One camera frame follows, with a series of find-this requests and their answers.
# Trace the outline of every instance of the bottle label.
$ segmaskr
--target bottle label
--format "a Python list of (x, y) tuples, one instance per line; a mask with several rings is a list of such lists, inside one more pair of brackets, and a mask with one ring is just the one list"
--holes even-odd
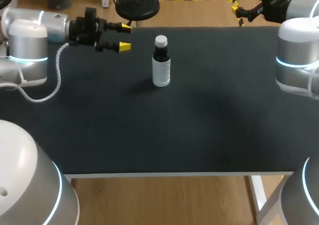
[(152, 57), (153, 82), (167, 84), (170, 80), (170, 59), (166, 62), (158, 62)]

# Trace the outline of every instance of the floor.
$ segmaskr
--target floor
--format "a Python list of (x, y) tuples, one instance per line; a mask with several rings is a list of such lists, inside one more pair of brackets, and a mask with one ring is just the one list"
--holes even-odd
[[(254, 0), (240, 0), (239, 5), (251, 8)], [(45, 9), (45, 0), (19, 0), (20, 7)], [(111, 4), (101, 7), (100, 0), (73, 0), (73, 7), (64, 11), (71, 18), (84, 15), (84, 8), (96, 7), (98, 16), (111, 21), (120, 18)], [(161, 1), (160, 11), (144, 21), (151, 26), (238, 26), (231, 2)], [(245, 26), (275, 25), (261, 16)], [(281, 176), (263, 176), (268, 197)], [(247, 178), (184, 177), (80, 179), (73, 185), (80, 201), (80, 225), (253, 225), (253, 209)], [(281, 225), (279, 217), (272, 225)]]

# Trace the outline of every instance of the small bottle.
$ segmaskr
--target small bottle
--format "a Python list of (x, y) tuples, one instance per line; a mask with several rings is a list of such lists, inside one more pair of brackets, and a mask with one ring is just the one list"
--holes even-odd
[(167, 86), (170, 82), (170, 55), (167, 51), (167, 37), (155, 38), (155, 52), (152, 56), (153, 83), (158, 87)]

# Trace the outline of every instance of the black table mat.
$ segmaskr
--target black table mat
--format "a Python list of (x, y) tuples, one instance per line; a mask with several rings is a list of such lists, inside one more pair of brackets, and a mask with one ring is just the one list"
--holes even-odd
[[(275, 82), (276, 27), (141, 28), (131, 52), (67, 48), (62, 86), (32, 104), (0, 91), (0, 119), (27, 130), (66, 174), (294, 171), (319, 152), (319, 101), (283, 92)], [(168, 37), (171, 82), (152, 84), (155, 36)], [(55, 87), (49, 76), (26, 89)]]

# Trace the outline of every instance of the glowing blue ring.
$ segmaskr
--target glowing blue ring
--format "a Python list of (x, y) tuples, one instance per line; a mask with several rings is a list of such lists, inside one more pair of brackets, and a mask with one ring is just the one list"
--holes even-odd
[(56, 200), (56, 202), (55, 202), (55, 205), (54, 205), (54, 207), (53, 207), (53, 209), (52, 209), (52, 212), (50, 213), (50, 215), (48, 216), (48, 218), (45, 220), (45, 222), (44, 222), (43, 225), (47, 225), (47, 224), (50, 222), (50, 220), (52, 219), (54, 213), (56, 212), (56, 210), (57, 210), (57, 208), (58, 208), (59, 202), (60, 202), (60, 200), (61, 200), (61, 194), (62, 194), (62, 176), (61, 176), (61, 173), (60, 173), (58, 167), (55, 165), (55, 163), (53, 163), (53, 164), (54, 164), (54, 166), (56, 167), (56, 170), (58, 171), (59, 181), (60, 181), (60, 188), (59, 188), (58, 198), (57, 198), (57, 200)]
[(314, 13), (315, 13), (315, 10), (316, 10), (318, 4), (319, 4), (319, 0), (317, 0), (316, 3), (314, 4), (314, 7), (313, 7), (313, 9), (311, 10), (311, 13), (310, 13), (310, 17), (309, 17), (309, 18), (312, 18), (312, 17), (314, 16)]
[(302, 65), (284, 63), (281, 60), (279, 60), (278, 57), (276, 57), (276, 60), (279, 64), (283, 66), (291, 67), (291, 68), (308, 68), (308, 67), (316, 68), (319, 65), (319, 60), (311, 64), (302, 64)]
[(305, 171), (306, 171), (306, 165), (307, 165), (307, 162), (308, 162), (309, 158), (306, 160), (305, 164), (304, 164), (304, 168), (303, 168), (303, 185), (304, 185), (304, 190), (305, 190), (305, 193), (306, 193), (306, 197), (311, 205), (311, 207), (313, 207), (314, 211), (317, 213), (317, 215), (319, 216), (319, 210), (318, 208), (316, 207), (315, 203), (313, 202), (313, 200), (311, 199), (310, 197), (310, 194), (308, 192), (308, 189), (307, 189), (307, 185), (306, 185), (306, 179), (305, 179)]
[(48, 60), (48, 57), (42, 58), (42, 59), (21, 59), (21, 58), (16, 58), (13, 56), (9, 56), (10, 59), (13, 59), (15, 61), (20, 61), (20, 62), (41, 62), (41, 61), (46, 61)]

